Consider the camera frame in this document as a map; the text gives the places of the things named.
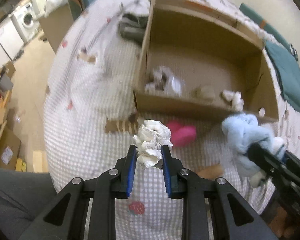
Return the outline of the pink fuzzy ball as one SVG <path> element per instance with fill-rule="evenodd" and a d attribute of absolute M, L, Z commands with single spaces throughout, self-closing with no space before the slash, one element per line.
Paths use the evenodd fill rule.
<path fill-rule="evenodd" d="M 174 147 L 184 147 L 195 141 L 197 129 L 193 125 L 183 125 L 178 121 L 170 121 L 166 126 L 171 131 L 171 143 Z"/>

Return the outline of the blue fish plush toy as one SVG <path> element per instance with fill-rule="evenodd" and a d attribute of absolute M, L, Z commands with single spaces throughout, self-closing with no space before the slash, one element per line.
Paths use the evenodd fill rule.
<path fill-rule="evenodd" d="M 248 158 L 248 148 L 253 143 L 282 160 L 285 154 L 285 141 L 275 137 L 272 130 L 258 124 L 257 117 L 252 114 L 237 114 L 227 117 L 221 124 L 230 150 L 234 155 L 240 176 L 248 178 L 250 185 L 257 188 L 267 180 L 266 173 Z"/>

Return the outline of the white sock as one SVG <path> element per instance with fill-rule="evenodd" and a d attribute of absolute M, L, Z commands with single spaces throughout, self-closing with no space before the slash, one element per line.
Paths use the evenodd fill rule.
<path fill-rule="evenodd" d="M 242 99 L 241 92 L 234 92 L 225 89 L 222 91 L 222 98 L 231 104 L 233 110 L 237 112 L 243 111 L 244 100 Z"/>

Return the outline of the clear plastic bag with cube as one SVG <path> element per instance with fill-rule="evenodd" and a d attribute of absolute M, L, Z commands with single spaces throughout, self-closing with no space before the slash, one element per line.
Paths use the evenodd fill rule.
<path fill-rule="evenodd" d="M 170 97 L 182 96 L 185 82 L 183 79 L 175 76 L 169 67 L 159 66 L 154 68 L 147 77 L 145 92 Z"/>

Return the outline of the beige foam cylinder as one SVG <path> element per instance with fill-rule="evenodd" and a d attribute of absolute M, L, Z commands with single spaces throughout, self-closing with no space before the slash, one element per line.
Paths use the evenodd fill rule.
<path fill-rule="evenodd" d="M 214 88 L 210 85 L 200 86 L 196 89 L 196 97 L 202 100 L 214 100 L 216 97 Z"/>

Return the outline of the checkered dog print bedspread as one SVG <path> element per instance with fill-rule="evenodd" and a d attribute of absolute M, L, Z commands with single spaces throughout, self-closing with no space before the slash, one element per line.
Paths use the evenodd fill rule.
<path fill-rule="evenodd" d="M 260 30 L 229 0 L 193 0 L 237 18 L 261 38 L 275 41 Z M 44 138 L 49 171 L 57 192 L 74 177 L 90 179 L 125 157 L 133 137 L 106 134 L 106 118 L 126 119 L 134 111 L 133 81 L 141 48 L 118 32 L 123 12 L 148 15 L 150 0 L 94 0 L 69 29 L 60 44 L 44 106 Z M 86 52 L 95 63 L 79 58 Z M 300 159 L 300 113 L 280 96 L 275 69 L 266 57 L 274 81 L 279 122 L 264 124 L 282 137 Z M 172 153 L 191 170 L 221 162 L 225 178 L 261 214 L 275 190 L 271 181 L 254 189 L 237 173 L 220 124 L 192 122 L 199 138 Z M 133 192 L 116 200 L 116 239 L 181 239 L 182 201 L 166 194 L 162 171 L 137 164 Z"/>

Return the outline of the teal cushion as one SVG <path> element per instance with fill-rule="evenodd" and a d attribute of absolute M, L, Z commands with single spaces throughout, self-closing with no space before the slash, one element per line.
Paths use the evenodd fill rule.
<path fill-rule="evenodd" d="M 300 113 L 300 67 L 293 55 L 282 46 L 267 41 L 266 52 L 272 62 L 282 98 Z"/>

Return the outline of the cardboard box on floor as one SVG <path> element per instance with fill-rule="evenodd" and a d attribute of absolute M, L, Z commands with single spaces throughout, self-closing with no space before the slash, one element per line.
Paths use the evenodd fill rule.
<path fill-rule="evenodd" d="M 8 128 L 0 132 L 0 168 L 15 170 L 21 140 Z"/>

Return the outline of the brown cardboard box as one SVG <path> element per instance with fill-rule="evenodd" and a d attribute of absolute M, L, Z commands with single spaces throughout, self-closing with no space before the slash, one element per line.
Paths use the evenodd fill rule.
<path fill-rule="evenodd" d="M 184 80 L 181 97 L 145 92 L 149 72 L 169 67 Z M 196 89 L 210 85 L 214 100 L 196 97 Z M 140 112 L 221 121 L 235 113 L 221 94 L 239 91 L 243 111 L 259 122 L 279 119 L 273 79 L 264 42 L 235 18 L 189 0 L 151 0 L 134 101 Z"/>

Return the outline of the dark grey folded cloth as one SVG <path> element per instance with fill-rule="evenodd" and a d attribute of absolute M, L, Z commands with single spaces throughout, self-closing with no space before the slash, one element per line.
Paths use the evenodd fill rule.
<path fill-rule="evenodd" d="M 126 13 L 119 22 L 119 32 L 122 38 L 142 45 L 148 22 L 148 15 Z"/>

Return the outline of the white kitchen cabinet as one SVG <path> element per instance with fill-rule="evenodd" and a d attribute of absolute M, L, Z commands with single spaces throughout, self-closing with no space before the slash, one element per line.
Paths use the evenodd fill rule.
<path fill-rule="evenodd" d="M 3 23 L 0 26 L 0 67 L 12 61 L 23 46 L 24 43 L 12 21 Z"/>

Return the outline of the white washing machine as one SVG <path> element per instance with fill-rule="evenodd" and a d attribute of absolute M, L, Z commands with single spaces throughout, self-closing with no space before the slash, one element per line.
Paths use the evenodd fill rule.
<path fill-rule="evenodd" d="M 24 44 L 31 41 L 38 32 L 39 22 L 31 2 L 18 6 L 10 14 L 10 18 Z"/>

